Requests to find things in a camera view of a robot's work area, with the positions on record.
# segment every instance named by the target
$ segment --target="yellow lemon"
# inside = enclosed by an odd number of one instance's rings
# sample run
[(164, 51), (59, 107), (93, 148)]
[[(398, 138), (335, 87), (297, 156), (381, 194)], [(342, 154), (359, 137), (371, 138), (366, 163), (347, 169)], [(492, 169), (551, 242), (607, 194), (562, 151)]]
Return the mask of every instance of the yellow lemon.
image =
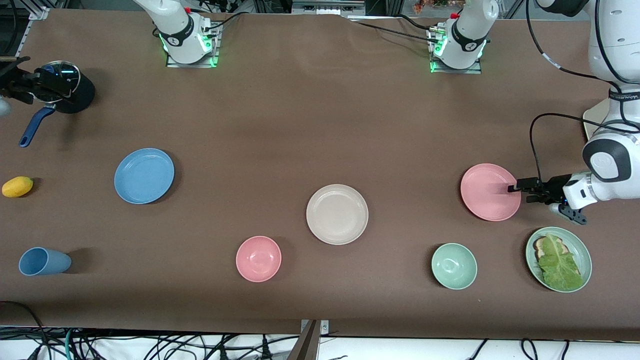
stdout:
[(31, 191), (33, 180), (30, 177), (19, 176), (2, 185), (2, 194), (6, 197), (21, 197)]

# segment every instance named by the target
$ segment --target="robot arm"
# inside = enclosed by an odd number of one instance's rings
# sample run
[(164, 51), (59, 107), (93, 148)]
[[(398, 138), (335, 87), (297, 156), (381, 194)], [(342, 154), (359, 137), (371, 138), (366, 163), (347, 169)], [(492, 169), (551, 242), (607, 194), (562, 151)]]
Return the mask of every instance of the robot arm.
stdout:
[(166, 52), (177, 62), (190, 64), (211, 52), (203, 41), (211, 20), (197, 13), (187, 13), (179, 0), (133, 0), (153, 19)]
[(459, 17), (438, 25), (444, 28), (445, 37), (434, 55), (448, 67), (469, 68), (481, 56), (498, 11), (496, 0), (467, 0)]
[(603, 123), (610, 129), (601, 127), (584, 146), (582, 159), (589, 171), (553, 177), (547, 183), (538, 178), (521, 179), (509, 190), (528, 192), (528, 202), (548, 204), (554, 213), (584, 225), (586, 219), (579, 210), (587, 205), (640, 198), (640, 134), (633, 133), (640, 129), (640, 33), (634, 30), (640, 2), (536, 1), (547, 12), (575, 16), (585, 10), (591, 17), (589, 66), (596, 77), (615, 84), (609, 92), (609, 113)]

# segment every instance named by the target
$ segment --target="pink plate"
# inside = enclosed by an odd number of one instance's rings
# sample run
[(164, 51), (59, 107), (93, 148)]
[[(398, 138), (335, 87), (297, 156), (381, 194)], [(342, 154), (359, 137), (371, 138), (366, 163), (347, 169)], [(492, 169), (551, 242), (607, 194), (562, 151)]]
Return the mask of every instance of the pink plate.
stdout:
[(280, 268), (282, 254), (275, 241), (266, 236), (245, 240), (236, 254), (236, 267), (242, 277), (253, 282), (267, 281)]
[(520, 207), (520, 193), (509, 193), (516, 179), (507, 170), (494, 164), (479, 164), (465, 173), (460, 184), (462, 200), (477, 217), (488, 221), (503, 221)]

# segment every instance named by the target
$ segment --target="blue cup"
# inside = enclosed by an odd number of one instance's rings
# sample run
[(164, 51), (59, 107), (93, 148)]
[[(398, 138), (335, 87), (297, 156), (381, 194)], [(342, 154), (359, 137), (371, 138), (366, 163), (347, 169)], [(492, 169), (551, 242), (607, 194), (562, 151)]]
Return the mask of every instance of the blue cup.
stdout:
[(70, 266), (71, 258), (67, 254), (43, 247), (27, 250), (18, 263), (18, 269), (25, 276), (59, 274)]

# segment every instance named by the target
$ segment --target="green plate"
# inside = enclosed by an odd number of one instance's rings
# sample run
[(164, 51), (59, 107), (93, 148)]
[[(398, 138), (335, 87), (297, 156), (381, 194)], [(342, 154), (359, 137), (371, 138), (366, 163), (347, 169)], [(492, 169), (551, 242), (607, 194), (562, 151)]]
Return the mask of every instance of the green plate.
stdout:
[(431, 258), (431, 271), (436, 280), (446, 288), (468, 288), (478, 273), (476, 258), (466, 247), (448, 243), (440, 246)]
[[(562, 239), (562, 243), (566, 245), (567, 249), (573, 254), (573, 260), (575, 264), (578, 265), (578, 270), (580, 270), (580, 274), (582, 276), (582, 286), (571, 291), (563, 291), (554, 289), (543, 281), (542, 278), (542, 269), (538, 265), (538, 260), (536, 259), (536, 250), (533, 247), (533, 244), (537, 239), (543, 238), (546, 235), (551, 234)], [(589, 255), (589, 250), (584, 246), (584, 243), (578, 239), (576, 235), (573, 233), (561, 229), (560, 227), (543, 227), (542, 229), (536, 231), (531, 235), (529, 241), (527, 242), (527, 248), (525, 249), (525, 257), (527, 259), (527, 265), (529, 265), (529, 270), (533, 276), (540, 282), (540, 284), (548, 287), (551, 290), (557, 291), (559, 293), (573, 293), (582, 289), (589, 279), (591, 278), (591, 255)]]

